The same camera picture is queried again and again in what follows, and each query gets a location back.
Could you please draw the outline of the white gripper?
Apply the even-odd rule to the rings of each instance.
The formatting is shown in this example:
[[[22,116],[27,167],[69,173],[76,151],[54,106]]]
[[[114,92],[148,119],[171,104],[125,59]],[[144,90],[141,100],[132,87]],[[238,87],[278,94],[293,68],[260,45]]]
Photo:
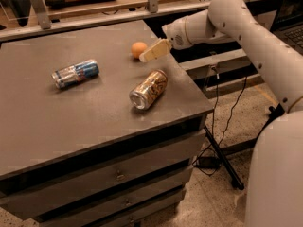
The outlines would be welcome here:
[[[140,54],[142,62],[152,61],[170,53],[171,49],[182,50],[189,48],[186,34],[186,19],[180,18],[163,25],[162,30],[167,39],[158,39]]]

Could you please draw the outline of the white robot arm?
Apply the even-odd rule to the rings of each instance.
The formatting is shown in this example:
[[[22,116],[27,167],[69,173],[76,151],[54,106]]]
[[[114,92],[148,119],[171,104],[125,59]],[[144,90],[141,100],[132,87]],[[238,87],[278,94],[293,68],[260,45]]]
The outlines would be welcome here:
[[[303,227],[303,57],[251,14],[243,0],[211,0],[208,8],[162,26],[166,35],[139,59],[200,43],[237,42],[283,111],[264,125],[250,165],[244,227]]]

